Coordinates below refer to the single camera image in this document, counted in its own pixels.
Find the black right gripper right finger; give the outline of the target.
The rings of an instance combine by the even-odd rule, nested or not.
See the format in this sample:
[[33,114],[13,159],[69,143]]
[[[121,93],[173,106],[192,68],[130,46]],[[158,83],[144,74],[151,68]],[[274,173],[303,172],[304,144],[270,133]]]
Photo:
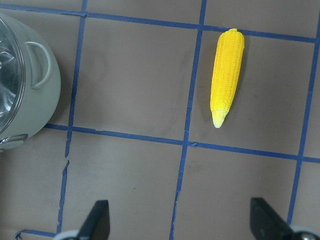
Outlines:
[[250,200],[250,230],[256,240],[290,240],[292,229],[262,198]]

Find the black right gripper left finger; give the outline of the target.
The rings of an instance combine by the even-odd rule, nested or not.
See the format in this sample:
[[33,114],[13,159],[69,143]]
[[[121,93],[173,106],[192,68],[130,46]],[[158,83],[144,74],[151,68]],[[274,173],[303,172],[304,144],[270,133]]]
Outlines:
[[97,200],[77,234],[78,240],[107,240],[110,236],[108,200]]

